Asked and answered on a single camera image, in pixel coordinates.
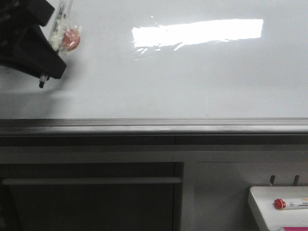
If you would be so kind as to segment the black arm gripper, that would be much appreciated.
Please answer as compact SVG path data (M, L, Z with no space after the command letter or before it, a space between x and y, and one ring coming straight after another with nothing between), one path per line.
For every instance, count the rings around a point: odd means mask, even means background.
M66 64L41 30L54 11L46 0L2 0L0 65L36 78L45 74L60 79Z

